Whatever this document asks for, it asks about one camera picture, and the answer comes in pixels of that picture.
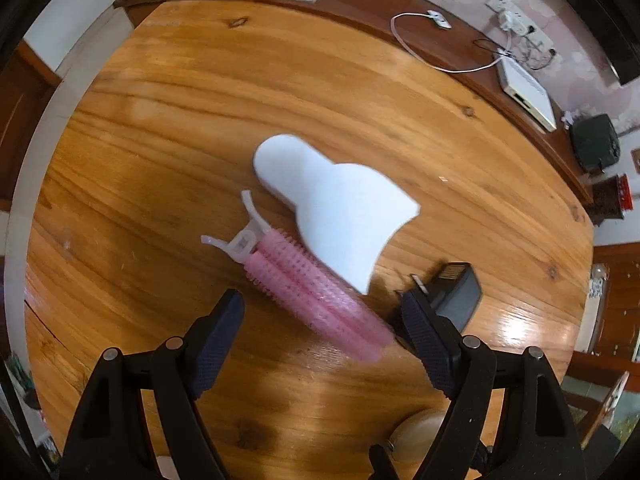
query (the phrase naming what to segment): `pink wall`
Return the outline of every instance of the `pink wall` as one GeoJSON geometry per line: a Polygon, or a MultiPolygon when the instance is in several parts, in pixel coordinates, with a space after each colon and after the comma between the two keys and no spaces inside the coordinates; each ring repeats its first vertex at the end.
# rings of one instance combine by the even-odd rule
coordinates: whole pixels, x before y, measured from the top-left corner
{"type": "MultiPolygon", "coordinates": [[[[429,0],[452,12],[493,40],[504,44],[505,34],[488,0],[429,0]]],[[[587,115],[606,112],[623,132],[640,126],[640,79],[621,88],[607,57],[565,0],[513,0],[554,42],[558,55],[548,68],[534,72],[565,110],[587,115]]],[[[531,66],[541,66],[531,61],[531,66]]]]}

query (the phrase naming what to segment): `tiled floor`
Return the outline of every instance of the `tiled floor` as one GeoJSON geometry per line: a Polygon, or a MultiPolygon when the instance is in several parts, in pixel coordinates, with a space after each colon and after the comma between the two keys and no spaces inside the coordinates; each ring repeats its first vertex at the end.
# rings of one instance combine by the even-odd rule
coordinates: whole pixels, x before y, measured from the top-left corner
{"type": "MultiPolygon", "coordinates": [[[[42,115],[20,170],[6,230],[4,300],[10,343],[27,370],[24,277],[31,220],[40,186],[71,114],[100,69],[132,30],[124,10],[116,9],[110,12],[109,19],[98,30],[90,28],[79,40],[78,43],[83,42],[84,47],[79,52],[78,49],[72,50],[74,60],[42,115]]],[[[0,234],[2,220],[0,216],[0,234]]]]}

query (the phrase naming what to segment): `wooden table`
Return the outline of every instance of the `wooden table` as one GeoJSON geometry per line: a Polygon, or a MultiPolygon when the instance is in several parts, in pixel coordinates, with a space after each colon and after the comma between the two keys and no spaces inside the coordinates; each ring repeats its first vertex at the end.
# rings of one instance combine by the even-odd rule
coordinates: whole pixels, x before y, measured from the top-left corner
{"type": "MultiPolygon", "coordinates": [[[[233,478],[366,478],[370,444],[412,413],[446,407],[400,346],[375,365],[345,358],[200,243],[201,234],[230,239],[245,225],[246,188],[273,226],[296,232],[252,169],[256,147],[281,132],[382,171],[421,204],[383,251],[366,297],[373,309],[388,314],[410,272],[470,261],[484,298],[466,332],[495,349],[538,345],[562,377],[593,228],[507,119],[454,79],[345,25],[249,2],[168,2],[85,94],[36,208],[26,329],[60,446],[105,348],[153,349],[227,287],[243,293],[246,318],[198,407],[233,478]]],[[[500,401],[496,392],[488,443],[500,401]]],[[[152,397],[145,402],[156,452],[166,453],[152,397]]],[[[399,469],[407,478],[416,466],[399,469]]]]}
{"type": "MultiPolygon", "coordinates": [[[[257,1],[331,18],[389,41],[398,48],[401,47],[389,29],[391,17],[400,12],[426,13],[434,9],[446,17],[452,29],[440,29],[431,20],[424,18],[399,18],[396,22],[402,38],[423,59],[452,70],[483,66],[494,60],[491,52],[474,44],[477,40],[488,40],[482,32],[427,0],[317,0],[313,3],[297,0],[257,1]]],[[[489,40],[489,43],[484,42],[484,46],[490,48],[492,43],[489,40]]],[[[590,176],[580,167],[575,157],[569,133],[564,129],[564,123],[561,121],[563,112],[555,102],[552,102],[552,106],[558,128],[554,132],[548,132],[502,90],[498,81],[497,68],[455,74],[453,77],[477,92],[507,117],[556,168],[583,204],[593,201],[590,176]]]]}

